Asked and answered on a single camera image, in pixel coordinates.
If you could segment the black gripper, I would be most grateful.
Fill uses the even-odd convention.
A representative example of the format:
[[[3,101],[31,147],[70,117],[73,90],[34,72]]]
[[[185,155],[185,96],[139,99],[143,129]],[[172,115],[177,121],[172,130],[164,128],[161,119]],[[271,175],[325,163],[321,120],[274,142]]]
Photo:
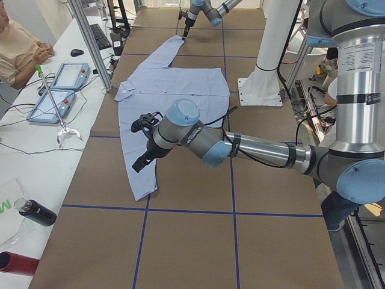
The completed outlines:
[[[192,13],[191,11],[187,11],[186,20],[185,20],[186,27],[184,28],[184,31],[183,31],[182,40],[186,40],[189,34],[189,29],[194,26],[195,21],[196,21],[196,14]]]
[[[146,132],[146,137],[148,138],[146,156],[140,156],[132,165],[137,173],[150,164],[148,159],[165,157],[171,151],[171,142],[159,132]]]

